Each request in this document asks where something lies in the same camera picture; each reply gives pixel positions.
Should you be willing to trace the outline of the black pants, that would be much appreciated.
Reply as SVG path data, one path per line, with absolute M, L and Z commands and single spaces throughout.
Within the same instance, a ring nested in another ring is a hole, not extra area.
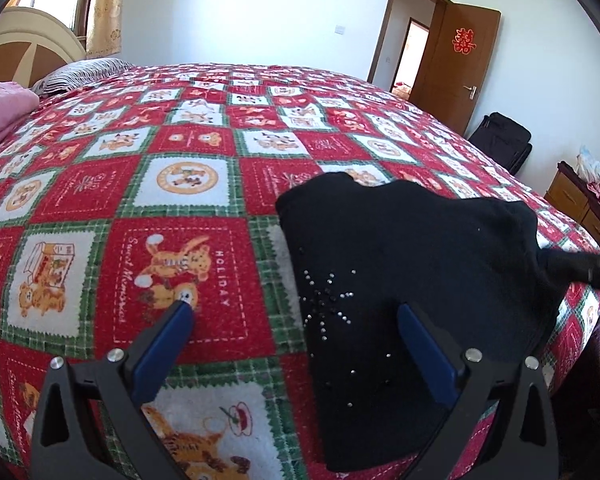
M 590 285 L 588 264 L 600 255 L 541 247 L 523 202 L 447 198 L 407 180 L 364 186 L 329 172 L 279 196 L 275 209 L 332 472 L 411 465 L 448 416 L 404 344 L 402 304 L 460 348 L 539 361 L 568 288 Z

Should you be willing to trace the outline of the wooden bedside cabinet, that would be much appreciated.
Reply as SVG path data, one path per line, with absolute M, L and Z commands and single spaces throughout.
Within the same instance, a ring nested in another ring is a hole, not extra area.
M 600 202 L 566 162 L 558 162 L 544 198 L 583 226 L 600 246 Z

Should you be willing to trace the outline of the black suitcase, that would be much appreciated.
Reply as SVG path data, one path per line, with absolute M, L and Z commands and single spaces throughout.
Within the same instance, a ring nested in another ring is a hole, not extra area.
M 531 154 L 531 133 L 498 112 L 483 117 L 469 142 L 512 176 L 516 176 Z

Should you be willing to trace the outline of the red patchwork bear bedspread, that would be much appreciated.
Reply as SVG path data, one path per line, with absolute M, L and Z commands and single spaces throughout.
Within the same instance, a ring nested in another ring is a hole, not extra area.
M 521 200 L 538 241 L 594 238 L 416 106 L 305 67 L 132 70 L 50 98 L 0 144 L 0 454 L 24 477 L 48 363 L 196 328 L 147 414 L 195 479 L 324 479 L 276 198 L 324 172 Z

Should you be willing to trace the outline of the brown wooden door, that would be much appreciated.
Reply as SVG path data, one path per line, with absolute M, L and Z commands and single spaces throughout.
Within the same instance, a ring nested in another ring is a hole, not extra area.
M 486 79 L 500 21 L 500 11 L 482 6 L 449 2 L 436 10 L 424 59 L 411 91 L 411 103 L 463 134 Z M 452 39 L 461 27 L 475 32 L 477 47 L 470 55 L 453 51 Z M 478 87 L 475 99 L 468 99 L 464 86 Z

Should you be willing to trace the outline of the red double happiness decal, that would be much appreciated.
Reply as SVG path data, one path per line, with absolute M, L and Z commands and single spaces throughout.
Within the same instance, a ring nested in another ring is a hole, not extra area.
M 458 28 L 452 39 L 452 47 L 455 53 L 470 55 L 477 47 L 475 32 L 471 28 Z

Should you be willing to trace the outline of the pink folded quilt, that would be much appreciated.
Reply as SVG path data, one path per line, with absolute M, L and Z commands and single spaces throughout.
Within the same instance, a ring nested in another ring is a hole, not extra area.
M 0 142 L 18 120 L 33 112 L 40 98 L 15 81 L 0 81 Z

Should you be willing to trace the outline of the striped grey pillow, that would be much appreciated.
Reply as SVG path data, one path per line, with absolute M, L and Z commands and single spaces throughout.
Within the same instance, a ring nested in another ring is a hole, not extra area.
M 30 90 L 43 99 L 96 84 L 132 67 L 132 63 L 120 58 L 86 58 L 59 67 L 38 80 Z

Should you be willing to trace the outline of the beige lace curtain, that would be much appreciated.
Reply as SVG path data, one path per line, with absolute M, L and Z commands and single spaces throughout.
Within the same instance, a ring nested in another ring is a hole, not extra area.
M 121 52 L 122 0 L 91 0 L 87 17 L 86 57 L 104 58 Z

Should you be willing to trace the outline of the wooden cream headboard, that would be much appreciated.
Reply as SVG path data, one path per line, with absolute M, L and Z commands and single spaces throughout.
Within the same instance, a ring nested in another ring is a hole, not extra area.
M 79 38 L 50 14 L 25 6 L 10 6 L 0 14 L 0 81 L 30 88 L 84 58 Z

